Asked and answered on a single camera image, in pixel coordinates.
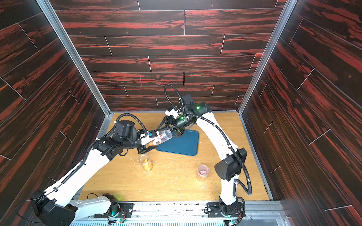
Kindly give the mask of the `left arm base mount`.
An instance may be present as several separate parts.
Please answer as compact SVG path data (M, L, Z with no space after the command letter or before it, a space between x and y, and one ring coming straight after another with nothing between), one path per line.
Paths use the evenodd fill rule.
M88 218L105 218L108 220L108 224L111 225L112 223L124 223L127 218L132 217L134 203L121 202L109 193L105 193L102 196L107 197L111 201L107 212L93 214L88 216Z

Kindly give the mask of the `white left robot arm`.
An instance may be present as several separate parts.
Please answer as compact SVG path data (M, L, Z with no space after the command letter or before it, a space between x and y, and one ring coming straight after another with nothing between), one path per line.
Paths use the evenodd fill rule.
M153 149L146 147L146 144L154 140L159 140L158 131L130 129L108 132L90 145L81 162L64 177L43 192L37 190L30 196L36 216L46 226L69 226L74 221L94 215L125 217L125 210L110 194L85 201L74 201L72 198L97 171L117 155L122 155L124 150L136 148L144 153Z

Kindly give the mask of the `clear jar with mixed cookies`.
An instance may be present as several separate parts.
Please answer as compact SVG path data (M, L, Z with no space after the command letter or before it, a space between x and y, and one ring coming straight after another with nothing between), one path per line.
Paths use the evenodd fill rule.
M170 129L164 129L157 131L157 137L148 143L148 146L158 146L172 138L172 132Z

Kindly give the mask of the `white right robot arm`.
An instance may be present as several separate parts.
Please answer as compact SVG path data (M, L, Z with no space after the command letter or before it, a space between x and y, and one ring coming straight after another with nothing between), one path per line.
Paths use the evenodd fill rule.
M215 165L215 171L222 184L219 196L221 207L229 210L238 205L237 184L241 185L247 195L252 195L251 179L245 165L246 150L240 149L231 141L207 106L196 104L183 114L179 114L174 109L165 111L165 114L161 125L165 125L166 128L172 127L176 134L182 135L187 126L195 123L212 142L221 160Z

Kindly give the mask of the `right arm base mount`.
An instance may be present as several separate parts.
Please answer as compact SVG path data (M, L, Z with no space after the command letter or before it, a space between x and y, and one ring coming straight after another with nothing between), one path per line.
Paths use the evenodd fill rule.
M236 197L236 201L231 205L226 205L221 198L219 203L208 202L204 208L204 213L208 215L209 218L231 218L236 217L234 220L225 220L224 224L226 226L239 226L242 219L246 216L246 203L242 197Z

